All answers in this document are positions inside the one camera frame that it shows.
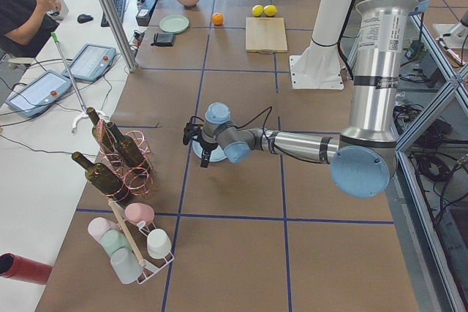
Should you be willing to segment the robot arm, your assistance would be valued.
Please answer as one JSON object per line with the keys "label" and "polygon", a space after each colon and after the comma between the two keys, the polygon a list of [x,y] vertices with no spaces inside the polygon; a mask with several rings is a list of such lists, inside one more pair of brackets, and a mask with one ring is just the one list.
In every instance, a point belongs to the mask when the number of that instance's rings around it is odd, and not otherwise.
{"label": "robot arm", "polygon": [[358,49],[352,70],[352,102],[347,127],[337,138],[264,127],[237,126],[230,108],[214,102],[203,118],[193,116],[183,142],[201,147],[201,164],[222,150],[237,164],[252,151],[284,154],[300,161],[327,164],[333,182],[354,197],[384,191],[396,167],[397,139],[391,131],[399,83],[404,30],[411,15],[425,12],[430,0],[321,0],[311,42],[290,57],[292,86],[298,89],[336,88],[340,82],[340,40],[352,10],[361,15]]}

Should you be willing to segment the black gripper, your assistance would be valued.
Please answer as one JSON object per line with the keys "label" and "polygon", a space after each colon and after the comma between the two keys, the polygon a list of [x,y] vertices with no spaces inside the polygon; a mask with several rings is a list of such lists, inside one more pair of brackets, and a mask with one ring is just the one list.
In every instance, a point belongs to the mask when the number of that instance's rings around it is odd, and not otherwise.
{"label": "black gripper", "polygon": [[203,125],[201,123],[195,123],[195,119],[203,121],[202,118],[197,116],[191,116],[189,118],[189,121],[184,127],[183,144],[188,145],[191,140],[198,142],[202,148],[200,166],[207,168],[210,163],[211,152],[216,150],[216,143],[209,142],[203,138]]}

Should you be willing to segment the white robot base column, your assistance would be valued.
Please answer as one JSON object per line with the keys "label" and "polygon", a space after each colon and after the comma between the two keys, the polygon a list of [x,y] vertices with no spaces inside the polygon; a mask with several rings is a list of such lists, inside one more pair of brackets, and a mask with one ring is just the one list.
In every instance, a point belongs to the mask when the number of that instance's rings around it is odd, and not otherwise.
{"label": "white robot base column", "polygon": [[294,89],[342,90],[339,38],[352,0],[320,0],[309,46],[290,56]]}

